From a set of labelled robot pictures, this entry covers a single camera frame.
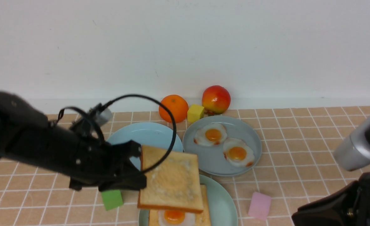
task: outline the sponge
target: sponge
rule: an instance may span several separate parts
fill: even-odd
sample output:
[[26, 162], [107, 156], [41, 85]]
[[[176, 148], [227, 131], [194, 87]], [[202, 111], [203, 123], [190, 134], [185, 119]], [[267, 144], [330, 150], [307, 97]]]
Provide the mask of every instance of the sponge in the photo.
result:
[[266, 220], [269, 214], [271, 197], [254, 192], [252, 195], [251, 205], [249, 206], [248, 215], [259, 220]]
[[194, 123], [197, 120], [203, 118], [205, 114], [205, 108], [199, 105], [192, 105], [188, 110], [188, 122]]
[[103, 204], [107, 211], [123, 205], [120, 190], [103, 191], [101, 197], [103, 198]]

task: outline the green cube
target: green cube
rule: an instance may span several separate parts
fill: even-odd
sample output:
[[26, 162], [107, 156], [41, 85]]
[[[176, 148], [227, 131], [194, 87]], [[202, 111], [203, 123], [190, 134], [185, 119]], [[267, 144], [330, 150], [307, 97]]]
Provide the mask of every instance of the green cube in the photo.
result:
[[120, 190], [103, 191], [101, 197], [103, 198], [103, 204], [107, 211], [123, 205]]

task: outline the plate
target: plate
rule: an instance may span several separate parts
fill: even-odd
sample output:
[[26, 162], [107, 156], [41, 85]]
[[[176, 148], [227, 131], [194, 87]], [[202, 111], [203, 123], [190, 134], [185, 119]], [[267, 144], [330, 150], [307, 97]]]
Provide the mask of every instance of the plate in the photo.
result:
[[[253, 150], [254, 164], [249, 167], [232, 166], [224, 158], [223, 143], [212, 147], [203, 147], [194, 143], [193, 138], [196, 131], [210, 123], [221, 123], [227, 129], [228, 137], [244, 140]], [[199, 169], [216, 176], [236, 176], [245, 173], [259, 162], [262, 155], [262, 143], [253, 128], [239, 119], [227, 116], [209, 116], [197, 120], [186, 130], [182, 141], [186, 153], [198, 155]]]
[[[199, 175], [208, 191], [210, 221], [213, 226], [238, 226], [237, 209], [230, 194], [215, 180]], [[149, 210], [139, 211], [139, 226], [149, 226]]]
[[[154, 122], [139, 122], [116, 131], [107, 139], [107, 142], [110, 144], [118, 144], [133, 140], [142, 145], [168, 149], [171, 138], [172, 130], [170, 128]], [[182, 142], [178, 135], [172, 150], [176, 152], [183, 151]], [[131, 157], [130, 160], [133, 165], [140, 170], [140, 159]]]

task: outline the egg yolk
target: egg yolk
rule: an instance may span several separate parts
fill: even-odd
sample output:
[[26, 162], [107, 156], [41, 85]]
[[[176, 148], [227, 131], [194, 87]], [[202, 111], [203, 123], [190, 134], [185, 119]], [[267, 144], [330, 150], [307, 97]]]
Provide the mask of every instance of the egg yolk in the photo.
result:
[[164, 219], [173, 225], [178, 225], [185, 220], [185, 212], [166, 210], [164, 211]]
[[228, 157], [233, 160], [244, 160], [247, 157], [247, 151], [242, 147], [233, 147], [228, 151]]
[[209, 129], [206, 131], [205, 136], [210, 141], [218, 141], [221, 139], [221, 132], [217, 129]]

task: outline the fried egg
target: fried egg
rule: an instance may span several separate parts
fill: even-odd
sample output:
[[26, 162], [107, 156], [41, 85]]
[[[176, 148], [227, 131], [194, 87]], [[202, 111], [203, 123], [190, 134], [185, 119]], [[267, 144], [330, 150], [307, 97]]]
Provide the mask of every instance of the fried egg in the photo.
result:
[[224, 158], [235, 167], [252, 166], [255, 161], [253, 150], [243, 140], [227, 138], [224, 141]]
[[221, 123], [211, 123], [196, 131], [193, 141], [201, 146], [210, 147], [227, 139], [226, 128]]
[[185, 213], [175, 210], [159, 210], [160, 226], [194, 226], [196, 216], [194, 213]]

